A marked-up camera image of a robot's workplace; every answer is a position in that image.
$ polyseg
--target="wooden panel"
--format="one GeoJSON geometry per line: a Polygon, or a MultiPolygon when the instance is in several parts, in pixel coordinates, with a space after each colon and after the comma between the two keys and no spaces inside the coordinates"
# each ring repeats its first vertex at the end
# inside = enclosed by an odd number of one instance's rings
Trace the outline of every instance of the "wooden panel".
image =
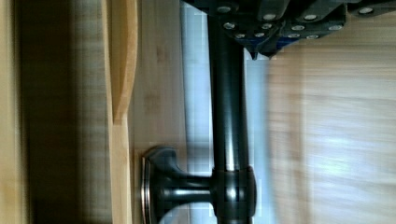
{"type": "Polygon", "coordinates": [[[12,1],[0,2],[0,222],[26,223],[12,1]]]}
{"type": "Polygon", "coordinates": [[[112,223],[102,4],[71,2],[81,218],[83,223],[112,223]]]}
{"type": "Polygon", "coordinates": [[[102,1],[113,223],[132,223],[127,112],[137,56],[137,1],[102,1]]]}
{"type": "MultiPolygon", "coordinates": [[[[179,2],[155,0],[140,4],[139,57],[129,114],[134,223],[141,223],[141,154],[158,145],[173,146],[178,150],[181,167],[186,168],[179,2]]],[[[186,215],[173,214],[184,221],[188,220],[182,217],[186,215]]]]}
{"type": "Polygon", "coordinates": [[[103,1],[113,223],[141,223],[141,154],[185,150],[179,5],[136,3],[103,1]]]}
{"type": "Polygon", "coordinates": [[[271,61],[280,223],[391,223],[396,202],[396,14],[349,18],[271,61]]]}

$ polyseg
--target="cabinet door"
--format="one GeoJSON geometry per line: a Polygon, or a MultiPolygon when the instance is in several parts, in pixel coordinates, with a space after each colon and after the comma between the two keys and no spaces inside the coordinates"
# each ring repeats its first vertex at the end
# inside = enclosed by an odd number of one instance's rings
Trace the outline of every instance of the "cabinet door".
{"type": "Polygon", "coordinates": [[[270,62],[280,223],[396,218],[396,14],[348,20],[270,62]]]}

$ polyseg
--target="light wood surface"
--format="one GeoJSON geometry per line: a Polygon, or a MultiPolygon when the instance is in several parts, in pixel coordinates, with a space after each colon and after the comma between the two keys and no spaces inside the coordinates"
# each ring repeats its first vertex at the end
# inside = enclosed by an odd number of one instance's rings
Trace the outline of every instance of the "light wood surface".
{"type": "MultiPolygon", "coordinates": [[[[140,160],[158,145],[177,149],[186,168],[184,91],[182,81],[180,6],[178,1],[140,1],[139,51],[129,136],[134,178],[134,223],[141,223],[140,160]]],[[[174,211],[175,220],[188,220],[187,211],[174,211]]]]}
{"type": "Polygon", "coordinates": [[[112,217],[132,223],[131,156],[127,112],[137,56],[137,1],[102,1],[112,217]]]}
{"type": "Polygon", "coordinates": [[[279,223],[396,218],[396,14],[349,18],[270,62],[279,223]]]}
{"type": "Polygon", "coordinates": [[[103,1],[113,223],[141,223],[141,154],[185,150],[179,5],[136,3],[103,1]]]}
{"type": "Polygon", "coordinates": [[[0,2],[0,223],[26,223],[12,1],[0,2]]]}

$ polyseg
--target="screw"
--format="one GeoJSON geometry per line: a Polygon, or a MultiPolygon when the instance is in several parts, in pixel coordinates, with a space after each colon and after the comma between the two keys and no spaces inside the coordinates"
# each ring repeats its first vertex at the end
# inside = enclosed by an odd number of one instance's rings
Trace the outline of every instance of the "screw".
{"type": "Polygon", "coordinates": [[[304,17],[304,20],[306,20],[306,21],[314,21],[314,20],[316,20],[317,19],[317,15],[306,15],[305,17],[304,17]]]}
{"type": "Polygon", "coordinates": [[[298,37],[300,37],[299,34],[291,34],[291,35],[288,35],[288,38],[298,38],[298,37]]]}
{"type": "Polygon", "coordinates": [[[295,25],[291,27],[291,30],[293,31],[302,31],[303,29],[305,29],[305,26],[303,25],[295,25]]]}
{"type": "Polygon", "coordinates": [[[235,22],[225,22],[225,23],[223,24],[223,27],[224,27],[226,30],[232,30],[232,29],[235,28],[235,26],[236,26],[235,22]]]}
{"type": "Polygon", "coordinates": [[[272,28],[272,24],[271,23],[265,23],[262,25],[262,29],[263,30],[269,30],[272,28]]]}
{"type": "Polygon", "coordinates": [[[265,21],[271,21],[276,18],[276,14],[266,14],[262,17],[265,21]]]}
{"type": "Polygon", "coordinates": [[[222,6],[222,7],[218,7],[218,12],[219,13],[227,13],[231,11],[231,7],[227,7],[227,6],[222,6]]]}
{"type": "Polygon", "coordinates": [[[307,39],[318,39],[319,36],[318,35],[308,35],[306,38],[307,39]]]}
{"type": "Polygon", "coordinates": [[[372,7],[363,7],[361,10],[359,10],[360,14],[369,14],[372,13],[374,10],[372,7]]]}
{"type": "Polygon", "coordinates": [[[244,35],[244,34],[235,34],[234,36],[235,36],[235,38],[237,38],[237,39],[242,39],[242,38],[244,38],[246,35],[244,35]]]}
{"type": "Polygon", "coordinates": [[[254,36],[256,36],[256,37],[263,37],[263,36],[265,36],[265,33],[256,33],[256,34],[254,34],[254,36]]]}
{"type": "Polygon", "coordinates": [[[334,25],[334,26],[329,27],[329,30],[337,31],[337,30],[341,30],[342,28],[343,28],[342,25],[334,25]]]}

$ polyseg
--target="black metal rod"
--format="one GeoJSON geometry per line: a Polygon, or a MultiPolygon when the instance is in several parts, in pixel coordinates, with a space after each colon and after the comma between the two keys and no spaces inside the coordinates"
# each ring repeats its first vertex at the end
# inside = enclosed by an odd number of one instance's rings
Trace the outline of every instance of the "black metal rod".
{"type": "Polygon", "coordinates": [[[208,17],[215,170],[248,168],[243,47],[208,17]]]}

